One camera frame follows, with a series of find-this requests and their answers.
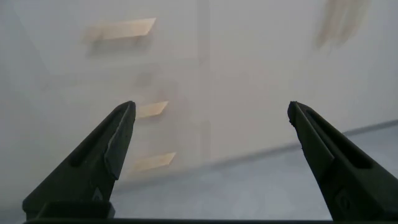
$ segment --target gray floor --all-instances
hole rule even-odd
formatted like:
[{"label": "gray floor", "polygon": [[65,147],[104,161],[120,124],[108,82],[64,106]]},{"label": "gray floor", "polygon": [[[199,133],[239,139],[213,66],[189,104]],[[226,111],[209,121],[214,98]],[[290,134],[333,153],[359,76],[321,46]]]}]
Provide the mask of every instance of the gray floor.
[{"label": "gray floor", "polygon": [[[398,176],[398,126],[349,137]],[[115,192],[117,217],[329,220],[300,149]]]}]

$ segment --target drawer handle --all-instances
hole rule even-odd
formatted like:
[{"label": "drawer handle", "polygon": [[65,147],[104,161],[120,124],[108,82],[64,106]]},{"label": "drawer handle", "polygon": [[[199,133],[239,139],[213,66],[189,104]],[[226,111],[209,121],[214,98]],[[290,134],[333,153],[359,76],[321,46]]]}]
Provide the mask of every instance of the drawer handle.
[{"label": "drawer handle", "polygon": [[127,22],[117,22],[91,26],[85,31],[83,41],[86,43],[98,40],[113,40],[128,37],[142,37],[148,35],[156,18],[137,19]]},{"label": "drawer handle", "polygon": [[149,105],[139,106],[136,111],[136,119],[148,118],[151,116],[160,115],[169,102],[163,101],[159,103],[152,103]]}]

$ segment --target white wall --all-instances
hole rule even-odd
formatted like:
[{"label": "white wall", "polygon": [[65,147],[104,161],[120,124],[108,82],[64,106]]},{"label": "white wall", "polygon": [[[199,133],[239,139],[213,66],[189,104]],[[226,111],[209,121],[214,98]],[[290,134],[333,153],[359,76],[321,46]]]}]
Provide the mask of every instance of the white wall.
[{"label": "white wall", "polygon": [[398,118],[398,2],[372,1],[357,35],[314,48],[325,1],[210,1],[211,158],[296,141],[289,101],[345,131]]},{"label": "white wall", "polygon": [[[292,100],[342,131],[398,118],[395,0],[373,1],[355,37],[321,51],[313,47],[318,0],[0,4],[5,206],[20,204],[126,100],[170,104],[160,119],[135,125],[122,181],[295,142]],[[93,54],[81,42],[86,26],[144,17],[158,20],[142,45]],[[132,161],[173,151],[168,169],[132,173]]]}]

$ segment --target white cabinet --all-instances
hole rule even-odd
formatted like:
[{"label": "white cabinet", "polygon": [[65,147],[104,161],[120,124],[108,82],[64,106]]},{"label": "white cabinet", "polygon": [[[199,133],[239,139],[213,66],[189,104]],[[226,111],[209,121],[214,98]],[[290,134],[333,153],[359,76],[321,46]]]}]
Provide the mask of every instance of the white cabinet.
[{"label": "white cabinet", "polygon": [[[196,1],[20,0],[14,9],[48,71],[29,75],[39,80],[39,110],[68,139],[59,149],[76,147],[120,103],[168,100],[160,116],[136,121],[122,179],[202,163]],[[87,27],[153,17],[145,37],[83,42]],[[167,152],[176,152],[170,166],[132,170],[134,161]]]}]

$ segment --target cabinet drawer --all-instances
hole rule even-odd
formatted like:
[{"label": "cabinet drawer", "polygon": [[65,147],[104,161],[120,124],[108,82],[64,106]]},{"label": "cabinet drawer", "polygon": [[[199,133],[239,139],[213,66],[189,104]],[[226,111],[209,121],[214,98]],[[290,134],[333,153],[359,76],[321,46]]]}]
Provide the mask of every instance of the cabinet drawer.
[{"label": "cabinet drawer", "polygon": [[[51,76],[197,58],[196,1],[20,0],[14,9]],[[148,18],[156,22],[139,39],[83,42],[90,26]]]}]

